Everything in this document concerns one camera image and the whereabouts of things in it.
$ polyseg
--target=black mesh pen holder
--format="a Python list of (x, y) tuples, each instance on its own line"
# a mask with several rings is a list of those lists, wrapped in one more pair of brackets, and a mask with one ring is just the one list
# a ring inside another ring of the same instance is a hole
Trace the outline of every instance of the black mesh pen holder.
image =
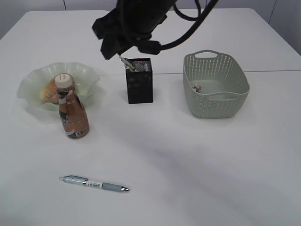
[(138, 72), (126, 69), (129, 104), (153, 102), (152, 68), (150, 58), (127, 59)]

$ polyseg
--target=gray-green basket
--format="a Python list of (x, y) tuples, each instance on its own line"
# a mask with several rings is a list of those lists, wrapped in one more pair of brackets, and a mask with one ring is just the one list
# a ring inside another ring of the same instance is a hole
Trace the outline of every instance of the gray-green basket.
[[(198, 58), (199, 53), (216, 57)], [(184, 91), (191, 112), (200, 118), (234, 116), (248, 96), (250, 87), (236, 60), (230, 55), (204, 50), (184, 59)], [(201, 91), (194, 89), (195, 84)]]

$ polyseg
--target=pen tip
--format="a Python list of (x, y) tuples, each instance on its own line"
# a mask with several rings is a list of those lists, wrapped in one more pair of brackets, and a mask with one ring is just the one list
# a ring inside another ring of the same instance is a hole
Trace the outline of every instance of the pen tip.
[(120, 189), (122, 192), (129, 192), (130, 189), (128, 189), (127, 187), (121, 187)]

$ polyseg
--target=white wall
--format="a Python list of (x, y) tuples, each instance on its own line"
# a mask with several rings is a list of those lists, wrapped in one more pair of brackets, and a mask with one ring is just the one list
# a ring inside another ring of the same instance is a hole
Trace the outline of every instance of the white wall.
[(277, 0), (270, 25), (301, 54), (300, 0)]
[(288, 24), (287, 42), (301, 55), (301, 1), (298, 0), (293, 8), (292, 17)]
[(63, 0), (0, 0), (0, 39), (28, 11), (64, 10)]
[(219, 0), (216, 8), (252, 8), (268, 23), (275, 2), (276, 0)]
[[(67, 10), (112, 10), (117, 0), (65, 0)], [(206, 6), (206, 0), (199, 0), (201, 6)], [(178, 0), (178, 8), (196, 8), (194, 0)]]

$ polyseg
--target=pen grip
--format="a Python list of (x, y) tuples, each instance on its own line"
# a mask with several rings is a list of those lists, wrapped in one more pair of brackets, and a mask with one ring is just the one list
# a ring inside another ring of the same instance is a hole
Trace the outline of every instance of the pen grip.
[(114, 192), (121, 192), (120, 185), (113, 185), (113, 184), (109, 184), (109, 183), (103, 183), (102, 189), (108, 190), (108, 191), (114, 191)]

